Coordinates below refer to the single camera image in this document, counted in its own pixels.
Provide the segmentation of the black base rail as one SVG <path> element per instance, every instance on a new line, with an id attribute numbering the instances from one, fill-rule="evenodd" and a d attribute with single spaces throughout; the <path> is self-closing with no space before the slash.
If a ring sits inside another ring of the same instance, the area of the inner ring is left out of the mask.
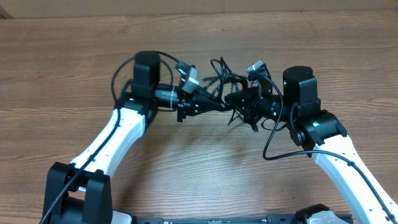
<path id="1" fill-rule="evenodd" d="M 335 215 L 328 207 L 323 204 L 312 205 L 310 207 L 301 209 L 298 215 L 296 214 L 268 214 L 264 217 L 233 217 L 233 218 L 139 218 L 137 216 L 122 213 L 119 211 L 113 212 L 113 219 L 111 224 L 291 224 L 291 223 L 310 223 L 305 221 L 303 212 L 324 212 L 326 223 L 343 223 L 353 224 L 352 215 Z"/>

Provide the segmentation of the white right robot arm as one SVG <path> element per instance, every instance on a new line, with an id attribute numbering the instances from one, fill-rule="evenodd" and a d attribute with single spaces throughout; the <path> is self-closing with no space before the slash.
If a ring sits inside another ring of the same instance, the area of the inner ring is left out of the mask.
<path id="1" fill-rule="evenodd" d="M 397 223 L 397 204 L 361 160 L 346 128 L 321 108 L 311 67 L 286 69 L 281 90 L 265 65 L 249 68 L 247 75 L 254 86 L 224 98 L 246 123 L 255 126 L 260 118 L 284 122 L 301 154 L 327 174 L 358 223 Z"/>

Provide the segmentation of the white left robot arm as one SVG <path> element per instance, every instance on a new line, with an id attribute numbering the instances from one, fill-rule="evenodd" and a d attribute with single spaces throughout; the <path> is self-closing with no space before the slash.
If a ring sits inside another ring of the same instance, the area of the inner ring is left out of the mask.
<path id="1" fill-rule="evenodd" d="M 181 121 L 207 111 L 225 111 L 226 105 L 199 85 L 197 69 L 178 60 L 178 86 L 160 83 L 165 65 L 159 51 L 141 51 L 132 62 L 133 78 L 113 95 L 112 115 L 95 140 L 70 163 L 56 162 L 48 171 L 41 223 L 132 224 L 133 215 L 113 208 L 111 179 L 131 146 L 147 131 L 160 108 L 177 112 Z"/>

